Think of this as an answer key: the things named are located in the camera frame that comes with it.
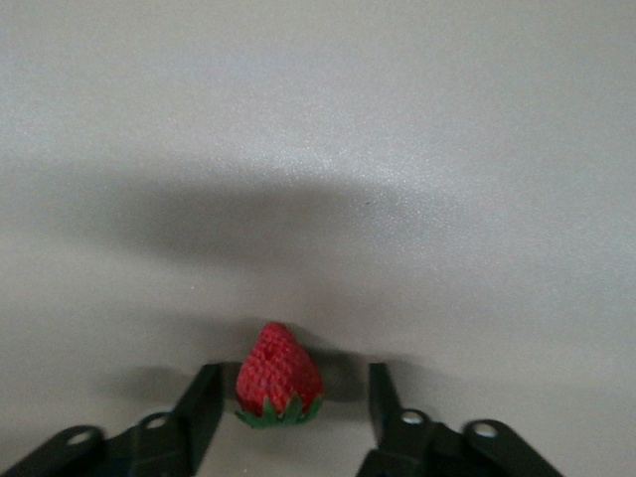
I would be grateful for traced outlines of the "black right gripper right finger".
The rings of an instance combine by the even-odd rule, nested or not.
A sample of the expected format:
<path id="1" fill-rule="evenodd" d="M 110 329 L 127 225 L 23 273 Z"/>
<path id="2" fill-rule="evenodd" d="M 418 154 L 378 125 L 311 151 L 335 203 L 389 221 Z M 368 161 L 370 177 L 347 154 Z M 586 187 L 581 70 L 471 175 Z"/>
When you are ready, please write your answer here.
<path id="1" fill-rule="evenodd" d="M 401 405 L 389 367 L 369 365 L 369 412 L 376 447 L 360 476 L 527 476 L 560 472 L 507 424 L 493 419 L 466 423 L 460 432 L 426 413 Z"/>

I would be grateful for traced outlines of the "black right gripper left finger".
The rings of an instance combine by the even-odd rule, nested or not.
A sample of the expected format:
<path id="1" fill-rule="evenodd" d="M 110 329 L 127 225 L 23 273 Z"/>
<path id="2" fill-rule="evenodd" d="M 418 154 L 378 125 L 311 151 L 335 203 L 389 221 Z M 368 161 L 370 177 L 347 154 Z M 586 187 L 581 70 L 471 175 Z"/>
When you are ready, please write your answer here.
<path id="1" fill-rule="evenodd" d="M 68 427 L 4 476 L 194 476 L 223 415 L 222 366 L 204 365 L 176 405 L 114 437 L 92 425 Z"/>

